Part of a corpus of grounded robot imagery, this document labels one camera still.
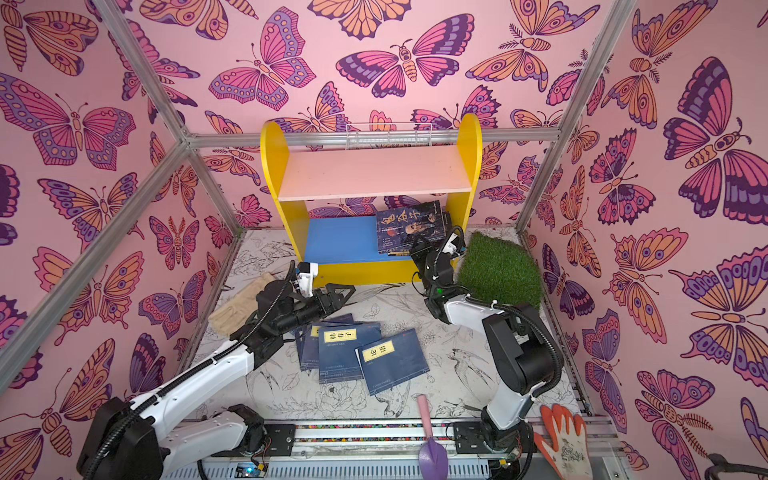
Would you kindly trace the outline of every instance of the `beige glove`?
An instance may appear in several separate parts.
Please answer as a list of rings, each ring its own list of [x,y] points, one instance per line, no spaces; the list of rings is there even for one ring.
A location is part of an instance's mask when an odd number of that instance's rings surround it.
[[[552,438],[552,446],[534,433],[534,442],[542,455],[563,480],[592,479],[592,465],[587,452],[587,426],[584,420],[562,405],[541,407],[541,417]]]

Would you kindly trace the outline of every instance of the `metal track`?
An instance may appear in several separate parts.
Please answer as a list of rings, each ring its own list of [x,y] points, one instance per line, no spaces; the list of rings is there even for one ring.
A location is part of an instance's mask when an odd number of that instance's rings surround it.
[[[587,101],[589,101],[589,97],[592,95],[594,86],[598,83],[603,68],[605,68],[608,59],[611,57],[614,46],[616,46],[619,35],[624,29],[624,24],[627,23],[632,14],[632,8],[634,8],[636,1],[615,0],[611,6],[608,17],[594,40],[594,48],[592,48],[592,52],[589,54],[584,70],[579,75],[578,83],[571,95],[571,100],[568,102],[568,106],[565,108],[563,117],[558,125],[560,127],[560,139],[547,149],[547,154],[544,156],[544,160],[541,161],[538,174],[531,187],[531,193],[528,195],[528,200],[520,212],[516,226],[518,232],[525,230],[525,226],[528,225],[536,204],[544,193],[547,183],[549,183],[549,177],[552,176],[552,172],[560,163],[560,156],[565,151],[568,139],[576,128],[581,112],[587,105]]]

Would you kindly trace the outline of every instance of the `black cable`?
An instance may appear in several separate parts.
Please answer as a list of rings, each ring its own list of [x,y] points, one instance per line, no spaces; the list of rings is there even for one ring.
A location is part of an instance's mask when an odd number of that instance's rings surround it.
[[[202,478],[202,480],[209,480],[208,475],[205,475],[205,470],[203,470],[203,461],[198,460],[197,461],[197,474]]]
[[[296,275],[296,262],[291,260],[290,266],[288,268],[288,273],[285,276],[285,279],[283,279],[283,286],[280,288],[280,292],[275,297],[275,300],[273,300],[272,304],[269,308],[266,309],[266,312],[260,316],[258,322],[256,325],[240,340],[237,341],[234,345],[231,347],[225,349],[223,352],[215,355],[212,359],[208,359],[202,363],[198,363],[193,368],[187,370],[180,376],[178,376],[174,381],[169,383],[167,386],[165,386],[163,389],[159,390],[157,393],[152,395],[150,398],[146,399],[144,402],[141,403],[137,408],[131,410],[128,415],[123,418],[120,422],[116,423],[114,427],[112,427],[112,430],[109,432],[107,437],[104,439],[104,441],[101,443],[101,446],[99,446],[99,449],[96,451],[96,455],[94,455],[94,458],[91,460],[91,464],[88,466],[88,470],[85,472],[85,475],[83,475],[83,480],[93,480],[94,475],[96,475],[96,471],[98,470],[99,465],[101,465],[101,462],[104,461],[105,458],[107,458],[107,455],[112,451],[113,447],[116,446],[116,443],[120,441],[120,439],[125,434],[125,431],[128,430],[131,425],[133,425],[138,419],[139,415],[146,409],[148,409],[150,406],[154,405],[159,399],[162,399],[165,397],[171,390],[178,387],[181,383],[187,381],[190,377],[198,374],[201,370],[207,368],[210,365],[213,365],[214,363],[217,363],[219,360],[221,360],[223,357],[229,355],[234,350],[238,349],[243,343],[251,336],[253,335],[256,330],[261,326],[261,323],[264,321],[266,316],[272,311],[272,308],[275,307],[277,304],[277,301],[280,299],[280,296],[283,295],[283,292],[285,291],[286,287],[290,284],[291,276]],[[248,317],[248,320],[246,320],[246,324],[248,324],[249,321],[251,321],[258,312],[253,312]]]

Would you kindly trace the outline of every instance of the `artificial grass mat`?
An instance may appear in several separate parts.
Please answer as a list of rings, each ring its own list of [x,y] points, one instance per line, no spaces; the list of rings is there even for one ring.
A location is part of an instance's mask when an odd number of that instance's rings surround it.
[[[523,247],[482,233],[474,233],[469,241],[458,282],[479,300],[507,305],[530,303],[538,308],[544,293],[536,262]]]

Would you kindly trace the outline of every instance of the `book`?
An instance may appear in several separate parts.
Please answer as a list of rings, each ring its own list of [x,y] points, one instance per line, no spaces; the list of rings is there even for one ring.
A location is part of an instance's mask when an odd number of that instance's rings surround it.
[[[320,327],[353,324],[355,324],[355,321],[352,318],[352,314],[347,313],[346,315],[325,319],[322,322],[312,322],[311,324],[302,328],[301,344],[299,345],[298,341],[296,342],[296,347],[301,348],[299,350],[299,369],[303,372],[305,370],[313,370],[320,367]]]
[[[430,242],[445,238],[445,218],[437,200],[376,212],[379,253],[407,252],[420,237]]]
[[[321,326],[318,333],[320,383],[360,380],[362,370],[355,349],[382,338],[378,323]]]
[[[360,346],[355,353],[371,396],[429,371],[415,329]]]

